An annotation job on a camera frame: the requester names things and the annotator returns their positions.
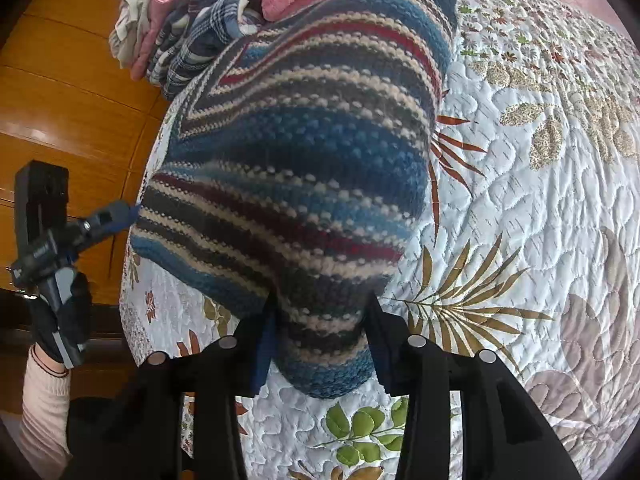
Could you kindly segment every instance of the plaid shirt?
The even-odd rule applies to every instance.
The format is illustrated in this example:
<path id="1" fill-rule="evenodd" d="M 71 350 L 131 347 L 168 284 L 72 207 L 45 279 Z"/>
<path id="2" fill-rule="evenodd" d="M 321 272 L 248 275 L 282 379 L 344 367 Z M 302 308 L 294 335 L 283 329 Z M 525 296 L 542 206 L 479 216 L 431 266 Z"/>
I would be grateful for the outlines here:
<path id="1" fill-rule="evenodd" d="M 259 12 L 247 9 L 249 1 L 206 0 L 209 5 L 194 13 L 180 51 L 170 60 L 162 88 L 167 99 L 180 93 L 233 40 L 258 31 L 264 20 Z"/>

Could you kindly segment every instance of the white quilt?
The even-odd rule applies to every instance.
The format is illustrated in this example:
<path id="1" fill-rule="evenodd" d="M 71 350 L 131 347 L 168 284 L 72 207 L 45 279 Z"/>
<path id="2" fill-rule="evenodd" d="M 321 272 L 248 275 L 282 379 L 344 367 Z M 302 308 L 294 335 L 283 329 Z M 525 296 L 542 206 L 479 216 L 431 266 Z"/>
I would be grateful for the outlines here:
<path id="1" fill-rule="evenodd" d="M 640 56 L 555 0 L 458 0 L 458 17 L 435 182 L 381 303 L 449 351 L 497 349 L 594 479 L 640 412 Z M 197 352 L 237 325 L 130 250 L 120 309 L 138 362 L 156 349 Z M 237 407 L 251 479 L 395 476 L 406 400 L 376 378 L 318 400 L 272 365 L 260 394 Z M 187 451 L 191 423 L 187 405 Z M 461 428 L 452 396 L 452 478 L 462 474 Z"/>

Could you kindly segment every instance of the wooden floor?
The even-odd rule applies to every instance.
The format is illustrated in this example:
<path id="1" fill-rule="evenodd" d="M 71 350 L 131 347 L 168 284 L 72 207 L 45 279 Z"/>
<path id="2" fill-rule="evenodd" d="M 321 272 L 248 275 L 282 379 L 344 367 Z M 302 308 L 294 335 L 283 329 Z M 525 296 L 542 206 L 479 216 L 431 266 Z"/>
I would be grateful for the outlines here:
<path id="1" fill-rule="evenodd" d="M 14 174 L 31 159 L 69 169 L 70 216 L 135 200 L 167 103 L 111 57 L 119 4 L 33 0 L 0 51 L 0 268 L 15 257 Z M 96 303 L 118 303 L 125 239 L 80 260 Z"/>

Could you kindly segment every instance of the person's hand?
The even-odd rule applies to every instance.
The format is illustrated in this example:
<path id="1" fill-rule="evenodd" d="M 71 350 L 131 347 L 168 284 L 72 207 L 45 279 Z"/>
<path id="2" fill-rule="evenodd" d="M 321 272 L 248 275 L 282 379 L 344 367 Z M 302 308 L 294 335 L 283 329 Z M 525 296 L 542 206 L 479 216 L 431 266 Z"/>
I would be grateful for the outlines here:
<path id="1" fill-rule="evenodd" d="M 71 284 L 71 297 L 54 314 L 42 298 L 31 300 L 31 333 L 42 352 L 57 363 L 62 363 L 62 355 L 53 339 L 54 332 L 60 332 L 74 345 L 85 344 L 90 336 L 91 293 L 86 276 L 78 272 Z"/>

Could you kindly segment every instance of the sweater sleeve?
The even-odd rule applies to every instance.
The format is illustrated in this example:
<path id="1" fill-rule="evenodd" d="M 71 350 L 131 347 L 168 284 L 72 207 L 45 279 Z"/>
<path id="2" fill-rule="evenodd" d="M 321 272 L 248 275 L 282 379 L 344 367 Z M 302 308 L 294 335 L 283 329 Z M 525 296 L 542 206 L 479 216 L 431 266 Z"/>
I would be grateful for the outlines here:
<path id="1" fill-rule="evenodd" d="M 29 350 L 22 391 L 18 448 L 43 480 L 56 480 L 69 459 L 66 418 L 71 378 L 49 370 Z"/>

